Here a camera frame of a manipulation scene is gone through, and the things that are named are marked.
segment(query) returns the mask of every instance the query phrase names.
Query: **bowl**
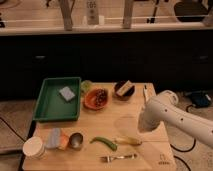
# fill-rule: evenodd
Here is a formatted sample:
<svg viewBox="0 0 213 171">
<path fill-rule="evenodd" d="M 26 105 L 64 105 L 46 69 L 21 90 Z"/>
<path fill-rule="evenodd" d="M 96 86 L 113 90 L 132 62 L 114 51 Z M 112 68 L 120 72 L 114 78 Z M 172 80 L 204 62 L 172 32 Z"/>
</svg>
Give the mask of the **bowl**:
<svg viewBox="0 0 213 171">
<path fill-rule="evenodd" d="M 83 135 L 79 132 L 73 133 L 69 138 L 69 147 L 74 150 L 81 150 L 83 146 Z"/>
<path fill-rule="evenodd" d="M 106 89 L 93 89 L 84 97 L 84 106 L 92 110 L 104 108 L 107 102 L 108 91 Z"/>
<path fill-rule="evenodd" d="M 114 86 L 114 95 L 119 100 L 129 100 L 129 98 L 134 94 L 135 92 L 135 86 L 132 86 L 123 96 L 120 96 L 117 94 L 117 91 L 126 83 L 126 81 L 119 81 Z"/>
</svg>

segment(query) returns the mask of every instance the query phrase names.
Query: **fork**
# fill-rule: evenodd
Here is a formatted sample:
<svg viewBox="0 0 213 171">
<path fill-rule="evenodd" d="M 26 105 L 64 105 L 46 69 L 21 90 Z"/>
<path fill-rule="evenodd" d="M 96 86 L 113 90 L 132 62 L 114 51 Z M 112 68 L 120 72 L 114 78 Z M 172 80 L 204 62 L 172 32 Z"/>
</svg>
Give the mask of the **fork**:
<svg viewBox="0 0 213 171">
<path fill-rule="evenodd" d="M 101 157 L 101 161 L 105 163 L 110 163 L 116 159 L 135 159 L 136 157 L 137 157 L 137 154 L 130 154 L 130 155 L 124 155 L 124 156 L 103 156 Z"/>
</svg>

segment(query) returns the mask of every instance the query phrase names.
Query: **green tray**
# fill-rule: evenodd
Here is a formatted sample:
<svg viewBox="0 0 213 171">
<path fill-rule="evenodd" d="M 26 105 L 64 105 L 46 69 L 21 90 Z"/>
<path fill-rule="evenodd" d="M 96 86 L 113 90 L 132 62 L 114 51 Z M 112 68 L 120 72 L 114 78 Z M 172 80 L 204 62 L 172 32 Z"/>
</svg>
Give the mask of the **green tray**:
<svg viewBox="0 0 213 171">
<path fill-rule="evenodd" d="M 68 86 L 75 97 L 66 101 L 59 90 Z M 78 120 L 80 111 L 80 77 L 44 79 L 34 111 L 34 121 L 68 121 Z"/>
</svg>

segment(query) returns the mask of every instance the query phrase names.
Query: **brown bowl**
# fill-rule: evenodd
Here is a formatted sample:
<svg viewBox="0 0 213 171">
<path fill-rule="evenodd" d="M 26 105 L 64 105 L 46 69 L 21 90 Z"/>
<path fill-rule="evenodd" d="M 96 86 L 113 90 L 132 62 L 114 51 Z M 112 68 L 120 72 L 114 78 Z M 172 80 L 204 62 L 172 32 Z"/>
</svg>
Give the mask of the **brown bowl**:
<svg viewBox="0 0 213 171">
<path fill-rule="evenodd" d="M 117 94 L 117 91 L 126 83 L 126 81 L 119 81 L 115 84 L 114 86 L 114 94 L 115 97 L 118 98 L 119 100 L 129 100 L 129 98 L 134 94 L 135 92 L 135 86 L 130 88 L 123 96 L 120 96 Z"/>
</svg>

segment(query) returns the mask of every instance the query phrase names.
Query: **white cup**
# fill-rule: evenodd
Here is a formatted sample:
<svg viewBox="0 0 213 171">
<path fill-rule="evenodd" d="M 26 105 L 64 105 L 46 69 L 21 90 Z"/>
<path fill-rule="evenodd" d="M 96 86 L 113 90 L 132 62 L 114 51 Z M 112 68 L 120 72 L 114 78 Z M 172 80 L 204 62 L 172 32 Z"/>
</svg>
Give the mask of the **white cup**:
<svg viewBox="0 0 213 171">
<path fill-rule="evenodd" d="M 40 137 L 32 137 L 24 143 L 23 153 L 27 157 L 40 158 L 44 152 L 44 143 Z"/>
</svg>

